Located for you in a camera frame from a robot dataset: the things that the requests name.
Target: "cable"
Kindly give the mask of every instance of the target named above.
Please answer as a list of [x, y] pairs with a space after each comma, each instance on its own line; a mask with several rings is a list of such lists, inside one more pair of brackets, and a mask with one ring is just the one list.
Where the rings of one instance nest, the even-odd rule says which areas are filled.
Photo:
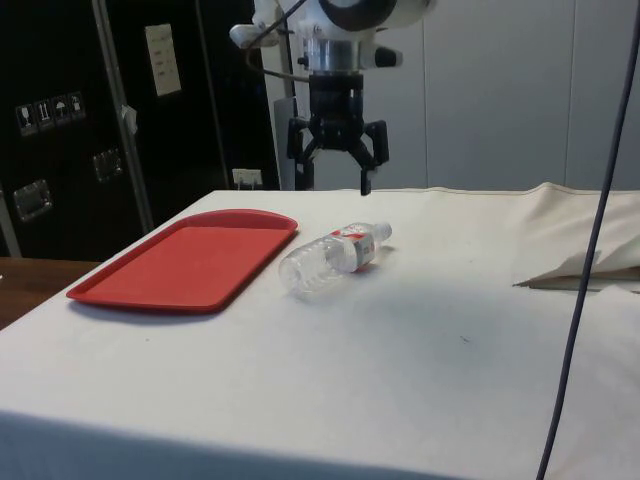
[[289, 20], [289, 18], [291, 18], [291, 16], [294, 13], [296, 13], [298, 11], [298, 9], [300, 7], [302, 7], [302, 5], [304, 5], [305, 3], [307, 3], [307, 0], [298, 0], [289, 10], [287, 10], [286, 13], [284, 13], [278, 20], [276, 20], [275, 22], [273, 22], [273, 24], [271, 24], [269, 27], [267, 27], [262, 33], [260, 33], [260, 35], [258, 35], [253, 40], [253, 42], [251, 42], [249, 44], [249, 46], [247, 47], [247, 52], [245, 54], [245, 62], [247, 64], [247, 66], [251, 70], [253, 70], [256, 73], [260, 73], [262, 75], [270, 75], [272, 77], [282, 78], [284, 80], [292, 80], [294, 82], [309, 83], [309, 78], [308, 77], [302, 77], [302, 76], [298, 76], [298, 75], [291, 75], [289, 73], [284, 73], [284, 72], [275, 72], [273, 70], [266, 70], [264, 68], [256, 67], [253, 64], [253, 62], [251, 61], [251, 53], [253, 52], [253, 49], [256, 48], [258, 45], [260, 45], [260, 42], [262, 40], [264, 40], [265, 38], [267, 38], [267, 36], [271, 32], [273, 32], [280, 25], [282, 25], [284, 22]]
[[624, 90], [622, 93], [622, 100], [620, 102], [620, 108], [618, 110], [618, 117], [616, 118], [616, 125], [613, 134], [613, 142], [611, 144], [611, 152], [609, 155], [609, 163], [607, 165], [607, 171], [605, 174], [604, 185], [600, 194], [600, 203], [598, 204], [598, 210], [596, 211], [596, 217], [593, 223], [593, 229], [591, 230], [591, 238], [589, 240], [589, 247], [587, 248], [587, 256], [584, 261], [584, 268], [582, 270], [582, 277], [580, 279], [580, 289], [578, 290], [578, 298], [576, 300], [576, 307], [573, 312], [573, 318], [571, 320], [571, 327], [569, 328], [569, 338], [567, 339], [567, 346], [564, 352], [564, 361], [562, 363], [562, 371], [560, 373], [560, 385], [558, 386], [558, 394], [556, 397], [556, 403], [553, 408], [553, 416], [551, 419], [551, 425], [549, 426], [549, 433], [547, 435], [547, 442], [544, 447], [542, 459], [540, 460], [540, 467], [538, 468], [537, 480], [544, 480], [547, 473], [547, 467], [551, 458], [551, 451], [553, 450], [553, 444], [555, 442], [556, 433], [558, 432], [558, 425], [560, 424], [560, 416], [562, 415], [562, 407], [564, 405], [564, 397], [567, 392], [567, 383], [569, 380], [569, 369], [571, 368], [571, 358], [573, 356], [573, 349], [576, 343], [576, 337], [578, 335], [578, 327], [580, 326], [580, 317], [582, 316], [582, 308], [584, 307], [584, 301], [587, 295], [587, 288], [589, 286], [589, 279], [591, 277], [591, 267], [593, 266], [593, 259], [595, 257], [596, 245], [598, 243], [598, 236], [600, 235], [600, 229], [602, 227], [602, 220], [604, 218], [604, 212], [607, 207], [607, 200], [609, 199], [609, 192], [611, 191], [611, 184], [613, 183], [613, 174], [616, 169], [616, 163], [618, 160], [618, 150], [620, 148], [620, 140], [622, 138], [622, 128], [624, 126], [625, 118], [627, 115], [627, 107], [629, 106], [629, 97], [631, 96], [631, 88], [633, 87], [633, 78], [636, 70], [636, 63], [638, 60], [638, 46], [640, 45], [640, 2], [636, 7], [636, 18], [633, 29], [633, 40], [631, 44], [631, 53], [627, 63], [627, 74], [624, 83]]

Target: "plastic water bottle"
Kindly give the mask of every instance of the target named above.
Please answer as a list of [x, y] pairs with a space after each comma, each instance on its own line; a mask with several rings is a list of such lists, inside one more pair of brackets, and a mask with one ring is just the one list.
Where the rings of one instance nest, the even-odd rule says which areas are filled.
[[280, 279], [294, 293], [321, 290], [376, 256], [391, 236], [391, 225], [353, 223], [295, 249], [280, 263]]

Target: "white cloth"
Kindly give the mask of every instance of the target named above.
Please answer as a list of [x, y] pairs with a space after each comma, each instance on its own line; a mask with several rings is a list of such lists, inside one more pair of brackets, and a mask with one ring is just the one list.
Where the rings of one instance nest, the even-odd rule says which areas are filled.
[[[529, 193], [511, 219], [518, 237], [513, 282], [580, 275], [599, 199], [593, 192], [550, 184]], [[638, 266], [640, 193], [617, 193], [607, 204], [592, 271]], [[624, 285], [635, 289], [637, 282]]]
[[[0, 478], [534, 478], [575, 300], [511, 286], [535, 195], [200, 200], [181, 216], [260, 208], [300, 234], [219, 315], [60, 294], [0, 332]], [[288, 251], [384, 220], [377, 268], [307, 301], [285, 294]], [[615, 288], [587, 300], [549, 478], [638, 478], [639, 312]]]

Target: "bottle label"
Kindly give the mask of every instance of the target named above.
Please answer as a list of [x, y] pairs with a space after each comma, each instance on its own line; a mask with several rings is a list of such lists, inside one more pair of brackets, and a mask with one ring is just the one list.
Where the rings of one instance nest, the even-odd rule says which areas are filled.
[[331, 235], [334, 237], [342, 237], [353, 243], [356, 250], [357, 270], [375, 258], [376, 245], [373, 241], [373, 235], [370, 233], [358, 233], [354, 230], [355, 229], [347, 227], [342, 230], [336, 230], [331, 233]]

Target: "wooden surface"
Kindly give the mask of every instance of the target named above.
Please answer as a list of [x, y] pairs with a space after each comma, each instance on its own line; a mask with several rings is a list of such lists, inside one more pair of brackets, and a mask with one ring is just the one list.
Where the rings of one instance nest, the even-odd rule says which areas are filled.
[[94, 262], [0, 258], [0, 330], [97, 267]]

